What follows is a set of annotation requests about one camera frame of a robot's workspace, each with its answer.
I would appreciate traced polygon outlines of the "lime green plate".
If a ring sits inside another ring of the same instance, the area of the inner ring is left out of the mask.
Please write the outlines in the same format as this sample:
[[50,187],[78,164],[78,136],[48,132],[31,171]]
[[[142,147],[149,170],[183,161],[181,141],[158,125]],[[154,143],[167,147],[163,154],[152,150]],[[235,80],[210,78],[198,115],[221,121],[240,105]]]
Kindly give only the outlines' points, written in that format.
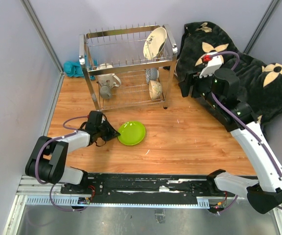
[[139,144],[146,135],[145,126],[139,121],[127,121],[118,129],[118,140],[127,146]]

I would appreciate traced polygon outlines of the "cream bowl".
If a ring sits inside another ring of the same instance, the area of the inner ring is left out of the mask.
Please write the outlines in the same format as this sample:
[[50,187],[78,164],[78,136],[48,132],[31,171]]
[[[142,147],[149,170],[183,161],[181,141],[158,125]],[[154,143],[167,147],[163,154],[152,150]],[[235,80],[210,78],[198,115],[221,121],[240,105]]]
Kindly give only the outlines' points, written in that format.
[[149,94],[151,100],[159,99],[162,95],[162,85],[160,82],[150,80],[149,81]]

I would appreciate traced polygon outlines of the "blue patterned bowl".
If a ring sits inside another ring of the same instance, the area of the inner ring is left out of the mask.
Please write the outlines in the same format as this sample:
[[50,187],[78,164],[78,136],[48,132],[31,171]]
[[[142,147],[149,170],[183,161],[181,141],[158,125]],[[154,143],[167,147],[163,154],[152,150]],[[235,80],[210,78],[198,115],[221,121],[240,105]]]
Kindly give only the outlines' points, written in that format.
[[149,84],[151,80],[156,81],[159,78],[159,71],[156,68],[145,69],[146,83]]

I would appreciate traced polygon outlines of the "small grey cup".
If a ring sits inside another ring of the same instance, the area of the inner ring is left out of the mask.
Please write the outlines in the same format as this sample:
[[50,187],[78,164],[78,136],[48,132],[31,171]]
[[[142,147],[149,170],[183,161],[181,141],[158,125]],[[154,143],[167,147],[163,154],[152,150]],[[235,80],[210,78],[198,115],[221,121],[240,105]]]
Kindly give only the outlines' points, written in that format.
[[100,97],[103,99],[111,99],[112,94],[111,94],[111,89],[109,86],[104,85],[100,88]]

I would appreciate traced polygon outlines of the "green-lined floral mug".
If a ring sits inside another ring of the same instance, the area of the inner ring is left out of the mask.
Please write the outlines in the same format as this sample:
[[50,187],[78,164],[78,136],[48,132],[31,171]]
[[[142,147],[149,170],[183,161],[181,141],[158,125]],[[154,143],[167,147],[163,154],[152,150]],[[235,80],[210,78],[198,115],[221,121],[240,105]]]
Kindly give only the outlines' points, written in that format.
[[[111,64],[100,64],[98,66],[98,69],[110,69],[113,68],[113,66]],[[109,88],[115,88],[115,87],[120,87],[122,82],[120,80],[120,78],[114,74],[114,73],[108,73],[108,74],[101,74],[98,75],[98,82],[101,86],[105,86],[107,85]]]

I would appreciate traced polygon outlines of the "white plate with black flowers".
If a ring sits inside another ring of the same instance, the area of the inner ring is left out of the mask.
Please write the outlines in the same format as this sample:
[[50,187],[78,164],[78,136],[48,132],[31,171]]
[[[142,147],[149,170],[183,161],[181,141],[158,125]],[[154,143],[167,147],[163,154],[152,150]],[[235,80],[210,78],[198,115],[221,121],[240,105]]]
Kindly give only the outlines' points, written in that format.
[[158,27],[147,37],[143,46],[143,55],[146,60],[154,59],[162,51],[167,39],[166,29]]

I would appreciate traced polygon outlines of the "steel wire dish rack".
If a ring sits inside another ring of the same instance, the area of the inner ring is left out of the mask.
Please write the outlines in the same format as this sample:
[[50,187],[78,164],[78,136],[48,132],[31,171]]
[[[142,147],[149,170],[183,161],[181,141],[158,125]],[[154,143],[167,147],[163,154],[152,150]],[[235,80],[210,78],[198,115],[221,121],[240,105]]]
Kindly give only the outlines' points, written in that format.
[[[165,45],[157,57],[146,60],[143,55],[145,40],[158,27],[166,29]],[[108,29],[79,36],[79,62],[94,108],[98,111],[154,104],[167,109],[176,57],[177,44],[168,24]],[[113,68],[99,70],[98,66],[104,63],[111,64]],[[145,69],[151,68],[158,69],[156,81],[162,85],[162,95],[156,100],[150,98],[145,77]],[[111,99],[103,99],[97,76],[108,73],[116,74],[122,84],[111,89]]]

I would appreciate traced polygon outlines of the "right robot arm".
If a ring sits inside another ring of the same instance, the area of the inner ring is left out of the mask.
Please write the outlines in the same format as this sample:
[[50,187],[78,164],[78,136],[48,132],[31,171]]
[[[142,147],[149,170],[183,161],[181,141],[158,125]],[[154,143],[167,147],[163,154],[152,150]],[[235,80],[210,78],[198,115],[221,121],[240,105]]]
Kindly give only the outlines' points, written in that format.
[[188,71],[179,83],[183,97],[203,98],[214,116],[242,147],[257,179],[248,179],[219,169],[206,179],[206,191],[216,196],[230,192],[248,200],[265,214],[282,204],[282,165],[268,145],[251,106],[239,96],[240,79],[231,69],[216,70],[209,77]]

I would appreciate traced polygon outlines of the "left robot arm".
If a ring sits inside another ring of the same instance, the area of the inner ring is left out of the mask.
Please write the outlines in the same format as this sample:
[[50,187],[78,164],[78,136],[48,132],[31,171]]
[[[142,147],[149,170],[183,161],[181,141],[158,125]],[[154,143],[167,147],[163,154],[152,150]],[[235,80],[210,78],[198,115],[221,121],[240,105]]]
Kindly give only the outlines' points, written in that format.
[[107,143],[120,133],[100,111],[70,118],[63,123],[63,127],[72,132],[54,138],[38,138],[25,166],[25,174],[34,177],[40,184],[72,184],[72,188],[82,194],[89,188],[87,172],[67,167],[67,155],[77,149],[96,145],[99,138]]

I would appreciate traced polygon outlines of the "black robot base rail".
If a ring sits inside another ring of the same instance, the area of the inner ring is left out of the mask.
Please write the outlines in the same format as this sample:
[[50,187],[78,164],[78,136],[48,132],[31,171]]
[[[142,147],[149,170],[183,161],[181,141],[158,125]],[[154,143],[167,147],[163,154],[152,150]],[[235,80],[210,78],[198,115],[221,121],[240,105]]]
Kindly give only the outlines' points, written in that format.
[[212,192],[205,175],[88,173],[84,185],[63,184],[62,194],[89,195],[94,203],[191,205],[198,197],[225,197]]

